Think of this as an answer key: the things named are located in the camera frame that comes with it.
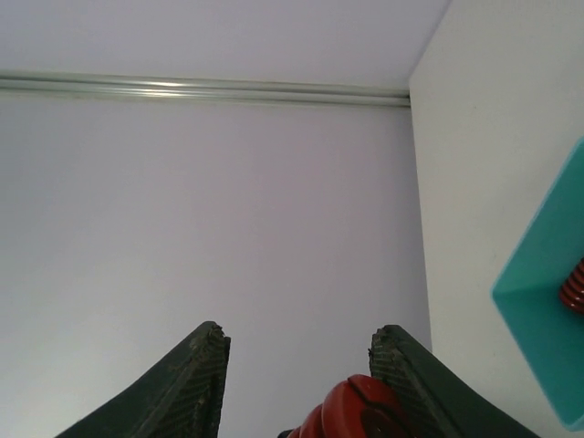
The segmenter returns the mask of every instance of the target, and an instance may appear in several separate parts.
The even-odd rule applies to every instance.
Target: white wall
[[[19,0],[0,68],[407,88],[448,0]]]
[[[276,436],[429,343],[405,109],[0,99],[0,435],[49,437],[200,322],[233,337],[222,437]]]
[[[580,0],[454,0],[411,81],[433,352],[549,438],[584,433],[562,430],[490,289],[584,135],[583,25]]]

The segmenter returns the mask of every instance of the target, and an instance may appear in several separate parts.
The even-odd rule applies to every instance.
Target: red plastic part
[[[326,438],[414,436],[391,388],[359,374],[339,383],[328,394],[322,404],[322,426]]]
[[[293,430],[287,438],[300,438],[300,428]]]
[[[326,438],[322,430],[322,404],[317,406],[300,427],[300,438]]]

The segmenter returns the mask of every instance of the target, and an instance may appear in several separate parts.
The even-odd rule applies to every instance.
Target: orange spring
[[[393,390],[356,374],[328,393],[287,438],[415,438]]]
[[[584,258],[562,284],[559,299],[566,307],[584,314]]]

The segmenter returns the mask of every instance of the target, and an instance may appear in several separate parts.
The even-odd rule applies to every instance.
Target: ceiling track
[[[409,90],[243,80],[144,78],[0,70],[0,92],[74,98],[410,107]]]

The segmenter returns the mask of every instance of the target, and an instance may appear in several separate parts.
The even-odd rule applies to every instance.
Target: textured rubber pad
[[[230,339],[205,322],[128,389],[58,438],[216,438]]]
[[[537,438],[399,326],[380,328],[373,335],[370,372],[397,393],[421,438]]]

